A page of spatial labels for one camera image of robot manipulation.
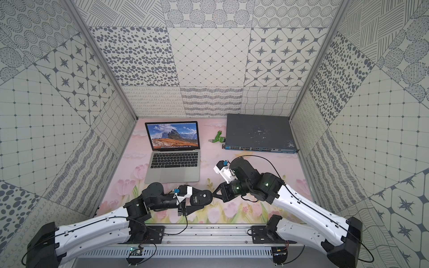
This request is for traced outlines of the black wireless mouse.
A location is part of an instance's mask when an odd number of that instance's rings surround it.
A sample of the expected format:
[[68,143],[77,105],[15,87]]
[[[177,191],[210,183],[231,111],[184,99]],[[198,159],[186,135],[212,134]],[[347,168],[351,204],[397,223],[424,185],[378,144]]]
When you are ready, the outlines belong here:
[[213,195],[209,190],[196,191],[192,193],[189,201],[192,206],[206,206],[213,201]]

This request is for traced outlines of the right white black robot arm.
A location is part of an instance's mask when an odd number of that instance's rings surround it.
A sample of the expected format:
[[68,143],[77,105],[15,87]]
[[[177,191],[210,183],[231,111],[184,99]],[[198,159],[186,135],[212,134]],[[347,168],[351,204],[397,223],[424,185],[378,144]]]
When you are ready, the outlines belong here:
[[338,268],[355,268],[362,243],[362,222],[335,215],[297,193],[283,179],[272,173],[259,173],[243,157],[232,162],[219,161],[213,168],[224,178],[213,192],[215,198],[229,202],[251,194],[290,212],[304,221],[301,225],[274,215],[267,223],[267,233],[274,239],[292,240],[325,253]]

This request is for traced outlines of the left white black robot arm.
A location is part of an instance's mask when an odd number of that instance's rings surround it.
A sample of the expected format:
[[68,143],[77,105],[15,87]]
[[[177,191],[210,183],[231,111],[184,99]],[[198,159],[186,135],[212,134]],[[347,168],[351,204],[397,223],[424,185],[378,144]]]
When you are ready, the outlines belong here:
[[43,225],[29,242],[21,263],[27,268],[57,268],[88,251],[143,237],[152,211],[176,209],[178,215],[187,217],[212,201],[208,190],[180,185],[164,193],[161,183],[151,183],[114,211],[69,225]]

